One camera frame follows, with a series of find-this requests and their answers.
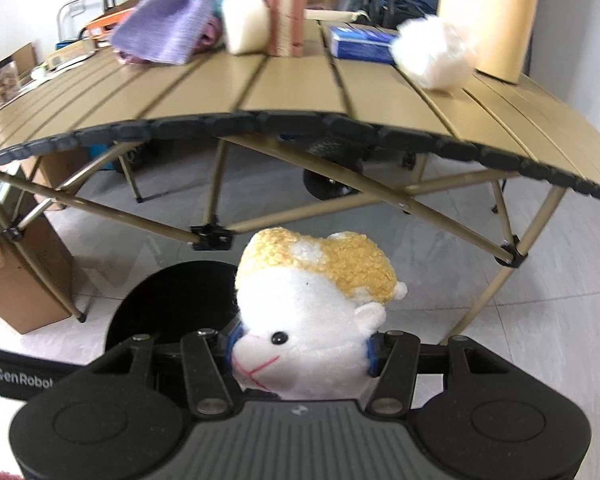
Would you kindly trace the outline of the white and yellow plush toy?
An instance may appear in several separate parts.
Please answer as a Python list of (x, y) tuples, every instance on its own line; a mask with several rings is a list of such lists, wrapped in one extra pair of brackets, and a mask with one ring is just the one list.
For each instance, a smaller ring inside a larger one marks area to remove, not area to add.
[(368, 345), (387, 304), (407, 294), (366, 235), (257, 232), (235, 292), (242, 336), (230, 352), (238, 384), (283, 400), (361, 399), (372, 384)]

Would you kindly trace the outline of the purple drawstring pouch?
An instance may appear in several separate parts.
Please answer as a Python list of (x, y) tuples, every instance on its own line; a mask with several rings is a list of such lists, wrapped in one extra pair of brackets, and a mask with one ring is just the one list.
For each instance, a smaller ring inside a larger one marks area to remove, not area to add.
[(114, 50), (151, 61), (184, 65), (202, 29), (220, 18), (220, 0), (140, 0), (110, 36)]

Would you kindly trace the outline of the black trash bin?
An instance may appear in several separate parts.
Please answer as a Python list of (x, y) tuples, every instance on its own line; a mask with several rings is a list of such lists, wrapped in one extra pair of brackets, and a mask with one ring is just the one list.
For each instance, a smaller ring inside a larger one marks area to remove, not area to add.
[(111, 318), (105, 349), (136, 335), (177, 344), (196, 330), (222, 330), (237, 315), (234, 264), (197, 260), (168, 266), (135, 286)]

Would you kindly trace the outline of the cardboard box on floor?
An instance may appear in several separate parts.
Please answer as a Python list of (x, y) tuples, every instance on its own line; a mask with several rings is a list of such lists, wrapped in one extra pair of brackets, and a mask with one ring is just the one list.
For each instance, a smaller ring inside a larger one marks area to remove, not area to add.
[[(23, 246), (64, 294), (72, 294), (73, 256), (48, 219), (24, 231)], [(0, 225), (0, 318), (20, 334), (68, 318), (70, 313), (26, 263)]]

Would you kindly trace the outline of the clear jar with snacks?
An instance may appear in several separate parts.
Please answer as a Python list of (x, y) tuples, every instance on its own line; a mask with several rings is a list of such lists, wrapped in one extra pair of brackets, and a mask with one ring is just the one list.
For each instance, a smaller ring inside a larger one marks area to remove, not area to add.
[(21, 84), (16, 62), (5, 58), (0, 62), (0, 107), (15, 99)]

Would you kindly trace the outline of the white fluffy ball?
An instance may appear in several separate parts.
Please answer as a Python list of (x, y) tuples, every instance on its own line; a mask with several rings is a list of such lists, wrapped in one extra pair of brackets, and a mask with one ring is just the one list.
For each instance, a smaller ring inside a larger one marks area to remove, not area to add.
[(477, 65), (472, 44), (435, 15), (400, 24), (389, 50), (396, 67), (426, 90), (462, 88)]

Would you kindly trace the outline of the blue tissue pack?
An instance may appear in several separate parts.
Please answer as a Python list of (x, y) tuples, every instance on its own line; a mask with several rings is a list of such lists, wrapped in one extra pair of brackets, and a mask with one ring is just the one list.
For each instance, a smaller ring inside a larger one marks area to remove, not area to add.
[(329, 25), (328, 46), (333, 58), (378, 64), (393, 64), (390, 46), (394, 36), (379, 29)]

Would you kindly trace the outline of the white sponge block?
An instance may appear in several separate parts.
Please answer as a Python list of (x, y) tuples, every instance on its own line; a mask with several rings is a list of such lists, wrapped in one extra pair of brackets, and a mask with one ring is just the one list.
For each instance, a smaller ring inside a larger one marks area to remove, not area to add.
[(270, 10), (265, 0), (224, 0), (222, 20), (229, 54), (266, 51), (270, 39)]

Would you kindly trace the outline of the orange cardboard box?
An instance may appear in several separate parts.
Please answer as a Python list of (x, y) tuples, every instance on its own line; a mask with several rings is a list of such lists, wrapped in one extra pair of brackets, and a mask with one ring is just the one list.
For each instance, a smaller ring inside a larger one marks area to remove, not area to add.
[(132, 13), (133, 8), (110, 13), (96, 18), (86, 25), (87, 35), (94, 41), (107, 41), (112, 31), (123, 23)]

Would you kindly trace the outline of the pink striped sponge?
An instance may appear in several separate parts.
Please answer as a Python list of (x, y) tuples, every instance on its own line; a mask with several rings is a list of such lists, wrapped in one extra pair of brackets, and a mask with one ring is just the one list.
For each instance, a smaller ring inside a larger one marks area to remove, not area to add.
[(270, 10), (268, 55), (300, 58), (303, 55), (304, 9), (308, 0), (266, 0)]

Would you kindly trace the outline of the cream thermos jug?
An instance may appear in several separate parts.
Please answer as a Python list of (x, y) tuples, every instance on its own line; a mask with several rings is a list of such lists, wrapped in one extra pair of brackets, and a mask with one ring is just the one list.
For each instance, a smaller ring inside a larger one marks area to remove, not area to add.
[(476, 70), (516, 84), (526, 59), (539, 0), (439, 0), (438, 17), (477, 53)]

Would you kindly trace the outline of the folding table frame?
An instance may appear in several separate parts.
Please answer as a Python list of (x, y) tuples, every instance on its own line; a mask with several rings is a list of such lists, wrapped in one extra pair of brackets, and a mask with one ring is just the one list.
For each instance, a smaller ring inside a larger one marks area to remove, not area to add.
[[(461, 318), (457, 324), (451, 328), (448, 333), (443, 336), (441, 341), (445, 344), (450, 338), (463, 333), (469, 324), (481, 313), (489, 301), (501, 290), (504, 284), (512, 276), (515, 269), (511, 264), (524, 258), (530, 252), (530, 249), (540, 237), (541, 233), (553, 217), (558, 205), (564, 198), (567, 190), (560, 186), (552, 186), (550, 192), (547, 193), (544, 202), (535, 214), (533, 220), (524, 232), (524, 236), (520, 240), (515, 240), (513, 233), (510, 232), (510, 224), (507, 212), (505, 211), (504, 198), (502, 191), (498, 185), (501, 179), (513, 179), (516, 177), (514, 172), (498, 171), (498, 170), (482, 170), (474, 172), (465, 172), (464, 174), (456, 174), (455, 176), (445, 177), (441, 179), (432, 179), (422, 181), (407, 186), (399, 186), (392, 188), (391, 186), (382, 184), (362, 174), (339, 166), (334, 162), (328, 162), (315, 155), (300, 152), (291, 148), (288, 145), (277, 142), (273, 139), (258, 136), (257, 134), (246, 134), (245, 136), (229, 136), (221, 141), (220, 150), (225, 151), (230, 144), (249, 148), (263, 155), (268, 155), (276, 159), (288, 162), (288, 164), (300, 167), (305, 170), (314, 172), (328, 180), (339, 182), (348, 188), (353, 188), (356, 193), (351, 196), (343, 196), (336, 200), (326, 200), (318, 204), (303, 206), (301, 208), (286, 210), (278, 214), (270, 214), (267, 217), (250, 219), (239, 224), (234, 224), (230, 230), (234, 233), (245, 233), (257, 229), (266, 228), (267, 226), (276, 226), (291, 221), (298, 221), (307, 218), (320, 216), (321, 214), (330, 214), (347, 209), (353, 209), (370, 205), (374, 203), (384, 202), (402, 211), (409, 212), (412, 216), (421, 218), (434, 226), (437, 226), (443, 231), (449, 232), (461, 240), (474, 245), (484, 252), (488, 252), (492, 256), (504, 261), (503, 269), (498, 272), (498, 275), (478, 297), (475, 303), (471, 306), (464, 318)], [(21, 191), (30, 194), (42, 195), (56, 203), (62, 203), (69, 207), (74, 207), (79, 210), (84, 210), (90, 214), (114, 220), (120, 223), (127, 224), (133, 228), (147, 231), (152, 234), (161, 235), (179, 240), (187, 244), (200, 243), (202, 238), (189, 230), (182, 230), (168, 226), (154, 220), (149, 220), (136, 214), (114, 209), (102, 204), (90, 202), (67, 193), (69, 188), (72, 188), (79, 180), (86, 180), (91, 177), (95, 171), (93, 165), (81, 169), (75, 177), (70, 179), (68, 184), (61, 185), (60, 188), (46, 188), (46, 186), (35, 184), (29, 180), (22, 180), (10, 174), (4, 174), (0, 171), (0, 180), (4, 181)], [(503, 235), (512, 243), (512, 247), (505, 249), (497, 244), (487, 240), (482, 235), (469, 229), (464, 224), (457, 222), (444, 214), (440, 214), (422, 203), (419, 203), (417, 197), (419, 195), (427, 195), (438, 191), (449, 191), (452, 188), (466, 188), (469, 185), (478, 183), (490, 182), (493, 186), (493, 193), (498, 203), (498, 213), (502, 219)]]

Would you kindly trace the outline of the chrome folding stool frame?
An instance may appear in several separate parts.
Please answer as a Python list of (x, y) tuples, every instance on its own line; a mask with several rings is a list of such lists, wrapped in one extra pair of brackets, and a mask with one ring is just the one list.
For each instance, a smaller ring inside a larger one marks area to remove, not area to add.
[(79, 38), (86, 25), (102, 15), (104, 0), (71, 0), (57, 12), (57, 36), (59, 42), (67, 42)]

